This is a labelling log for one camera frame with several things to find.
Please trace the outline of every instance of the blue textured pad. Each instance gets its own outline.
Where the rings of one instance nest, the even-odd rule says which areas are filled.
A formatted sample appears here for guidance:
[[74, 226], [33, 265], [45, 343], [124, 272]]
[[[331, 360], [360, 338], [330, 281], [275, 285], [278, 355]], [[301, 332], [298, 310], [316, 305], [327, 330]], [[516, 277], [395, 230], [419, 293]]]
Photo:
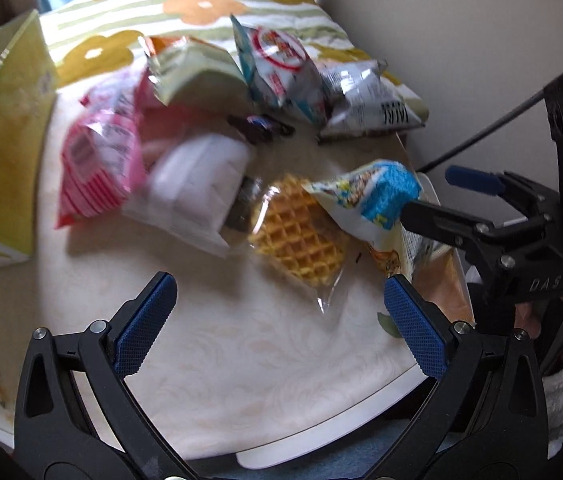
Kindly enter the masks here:
[[451, 186], [463, 187], [493, 196], [500, 195], [506, 189], [497, 175], [462, 166], [449, 166], [446, 170], [446, 182]]
[[448, 367], [444, 342], [395, 278], [386, 280], [384, 305], [423, 373], [439, 381]]
[[136, 374], [159, 331], [177, 301], [177, 284], [167, 274], [139, 307], [137, 313], [117, 339], [115, 372], [119, 377]]

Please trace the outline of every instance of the black cable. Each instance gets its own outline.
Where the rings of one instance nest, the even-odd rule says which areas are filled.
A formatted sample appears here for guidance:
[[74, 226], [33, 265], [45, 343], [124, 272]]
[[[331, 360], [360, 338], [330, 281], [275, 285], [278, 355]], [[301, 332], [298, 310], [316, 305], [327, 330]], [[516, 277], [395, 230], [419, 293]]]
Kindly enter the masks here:
[[[555, 82], [556, 79], [558, 79], [562, 75], [563, 75], [563, 73], [560, 74], [559, 76], [557, 76], [555, 79], [553, 79], [549, 84]], [[421, 173], [428, 173], [429, 171], [434, 170], [435, 168], [437, 168], [437, 166], [439, 166], [440, 164], [443, 164], [444, 162], [449, 160], [449, 158], [452, 158], [456, 155], [459, 155], [461, 152], [468, 150], [468, 148], [470, 148], [472, 145], [478, 143], [480, 140], [483, 140], [486, 137], [488, 137], [489, 135], [495, 133], [501, 127], [506, 126], [506, 124], [508, 124], [512, 120], [515, 120], [522, 113], [526, 112], [527, 110], [530, 110], [534, 105], [541, 102], [541, 100], [543, 98], [544, 98], [544, 91], [543, 91], [543, 89], [541, 89], [539, 92], [537, 92], [531, 98], [525, 100], [522, 104], [520, 104], [519, 106], [517, 106], [516, 108], [514, 108], [513, 110], [508, 112], [506, 115], [504, 115], [500, 119], [496, 120], [493, 124], [485, 127], [477, 135], [470, 137], [469, 139], [462, 142], [460, 145], [456, 146], [452, 150], [449, 150], [448, 152], [439, 156], [438, 158], [436, 158], [432, 162], [429, 162], [428, 164], [424, 164], [417, 171], [421, 172]]]

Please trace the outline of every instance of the pink snack package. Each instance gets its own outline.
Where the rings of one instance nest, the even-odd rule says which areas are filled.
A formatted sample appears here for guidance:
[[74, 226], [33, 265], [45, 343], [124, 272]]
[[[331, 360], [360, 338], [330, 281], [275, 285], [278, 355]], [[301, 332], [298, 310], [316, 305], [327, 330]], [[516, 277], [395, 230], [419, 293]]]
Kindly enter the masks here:
[[146, 180], [134, 93], [142, 72], [114, 73], [81, 99], [84, 113], [62, 147], [56, 228], [117, 209]]

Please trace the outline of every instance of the waffle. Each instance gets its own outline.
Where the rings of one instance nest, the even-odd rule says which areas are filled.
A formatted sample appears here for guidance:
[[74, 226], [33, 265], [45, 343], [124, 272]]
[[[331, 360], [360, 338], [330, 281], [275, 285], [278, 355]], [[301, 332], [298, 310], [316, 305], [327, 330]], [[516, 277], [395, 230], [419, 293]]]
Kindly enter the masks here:
[[254, 211], [255, 230], [249, 241], [258, 253], [308, 285], [332, 285], [343, 264], [348, 236], [302, 182], [286, 176], [270, 187], [262, 206]]

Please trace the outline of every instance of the green leaf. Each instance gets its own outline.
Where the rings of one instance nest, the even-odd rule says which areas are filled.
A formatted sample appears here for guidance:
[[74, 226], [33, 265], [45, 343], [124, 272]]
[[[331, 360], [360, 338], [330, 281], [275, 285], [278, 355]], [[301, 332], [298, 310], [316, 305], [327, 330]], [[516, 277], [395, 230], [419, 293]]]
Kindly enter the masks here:
[[395, 324], [395, 322], [390, 316], [378, 312], [377, 321], [379, 321], [379, 325], [384, 329], [384, 332], [390, 334], [393, 337], [403, 339], [401, 333], [399, 333], [399, 329], [397, 328], [397, 325]]

